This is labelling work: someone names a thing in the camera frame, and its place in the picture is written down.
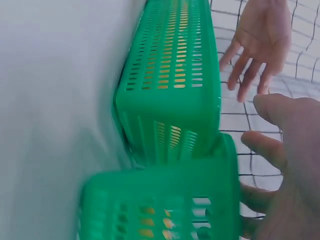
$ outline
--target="wire mesh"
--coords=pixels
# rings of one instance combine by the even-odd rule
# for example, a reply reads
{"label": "wire mesh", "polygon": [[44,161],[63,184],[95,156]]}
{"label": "wire mesh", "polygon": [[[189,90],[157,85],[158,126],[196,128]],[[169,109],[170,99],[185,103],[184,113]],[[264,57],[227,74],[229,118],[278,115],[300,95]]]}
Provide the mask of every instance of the wire mesh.
{"label": "wire mesh", "polygon": [[[209,2],[218,55],[221,58],[231,43],[248,1],[209,0]],[[274,77],[269,86],[269,93],[280,93],[291,98],[309,97],[320,100],[320,18],[318,17],[320,1],[288,0],[288,6],[291,12],[292,46],[283,72]],[[254,108],[253,97],[257,92],[259,76],[254,80],[247,101],[244,103],[238,103],[236,100],[239,85],[235,91],[227,89],[227,80],[240,56],[239,53],[224,72],[221,72],[220,130],[229,133],[236,143],[240,180],[253,187],[277,190],[283,179],[280,171],[249,150],[240,140],[245,131],[254,130],[281,141],[282,132],[277,126],[258,116]],[[246,217],[263,218],[263,214],[253,212],[244,205],[241,205],[241,213]]]}

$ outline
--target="white surface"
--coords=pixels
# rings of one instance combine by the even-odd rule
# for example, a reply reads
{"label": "white surface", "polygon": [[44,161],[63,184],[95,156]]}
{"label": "white surface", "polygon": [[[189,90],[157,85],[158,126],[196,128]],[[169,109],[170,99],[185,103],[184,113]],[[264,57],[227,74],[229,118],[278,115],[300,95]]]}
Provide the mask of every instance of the white surface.
{"label": "white surface", "polygon": [[83,181],[128,165],[110,108],[144,2],[0,2],[1,240],[75,239]]}

